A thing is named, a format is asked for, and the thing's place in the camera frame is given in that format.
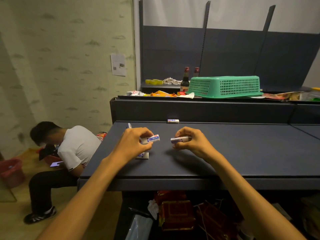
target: white sock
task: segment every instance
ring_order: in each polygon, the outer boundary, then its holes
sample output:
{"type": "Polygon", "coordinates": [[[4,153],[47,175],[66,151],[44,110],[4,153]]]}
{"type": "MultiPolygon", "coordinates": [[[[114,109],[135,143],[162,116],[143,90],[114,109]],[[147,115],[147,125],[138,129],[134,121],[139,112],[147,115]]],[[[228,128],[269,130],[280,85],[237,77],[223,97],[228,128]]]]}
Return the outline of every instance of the white sock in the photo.
{"type": "Polygon", "coordinates": [[[49,210],[45,211],[44,214],[49,214],[50,211],[52,210],[52,207],[51,207],[49,210]]]}

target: plastic bag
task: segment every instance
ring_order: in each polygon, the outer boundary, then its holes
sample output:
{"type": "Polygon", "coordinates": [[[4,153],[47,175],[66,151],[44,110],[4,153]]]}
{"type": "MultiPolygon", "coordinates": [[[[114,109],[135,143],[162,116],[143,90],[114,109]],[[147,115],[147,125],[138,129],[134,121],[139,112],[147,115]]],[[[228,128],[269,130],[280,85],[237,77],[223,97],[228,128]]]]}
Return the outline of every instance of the plastic bag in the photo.
{"type": "Polygon", "coordinates": [[[135,215],[125,240],[148,240],[153,220],[135,215]]]}

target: black pants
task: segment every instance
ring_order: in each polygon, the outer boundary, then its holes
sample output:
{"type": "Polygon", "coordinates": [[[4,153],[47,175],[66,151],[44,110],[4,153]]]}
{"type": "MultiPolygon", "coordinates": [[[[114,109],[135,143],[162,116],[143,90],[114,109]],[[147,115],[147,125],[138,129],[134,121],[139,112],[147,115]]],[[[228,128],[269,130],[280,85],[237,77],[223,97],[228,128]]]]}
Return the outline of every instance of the black pants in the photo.
{"type": "Polygon", "coordinates": [[[42,214],[52,207],[51,189],[77,186],[78,178],[66,169],[40,172],[29,182],[31,208],[33,214],[42,214]]]}

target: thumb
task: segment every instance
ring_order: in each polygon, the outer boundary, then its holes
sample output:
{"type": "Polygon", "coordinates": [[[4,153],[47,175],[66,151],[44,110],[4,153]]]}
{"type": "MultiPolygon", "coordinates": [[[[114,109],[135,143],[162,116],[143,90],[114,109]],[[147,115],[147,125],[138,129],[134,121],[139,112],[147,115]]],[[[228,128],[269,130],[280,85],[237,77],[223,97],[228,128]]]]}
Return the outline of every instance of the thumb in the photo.
{"type": "Polygon", "coordinates": [[[145,152],[145,151],[150,150],[152,148],[152,144],[153,144],[153,142],[149,142],[148,144],[142,145],[143,151],[145,152]]]}
{"type": "Polygon", "coordinates": [[[173,145],[173,147],[177,150],[188,149],[188,143],[189,142],[178,142],[177,144],[173,145]]]}

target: smartphone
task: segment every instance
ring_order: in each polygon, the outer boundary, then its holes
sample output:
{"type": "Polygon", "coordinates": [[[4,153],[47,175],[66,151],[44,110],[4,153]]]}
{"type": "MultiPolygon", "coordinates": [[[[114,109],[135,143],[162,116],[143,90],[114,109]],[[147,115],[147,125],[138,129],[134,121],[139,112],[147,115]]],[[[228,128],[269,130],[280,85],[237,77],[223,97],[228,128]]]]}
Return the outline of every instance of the smartphone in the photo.
{"type": "Polygon", "coordinates": [[[63,161],[55,161],[53,162],[50,167],[58,167],[59,166],[59,163],[62,163],[63,161]]]}

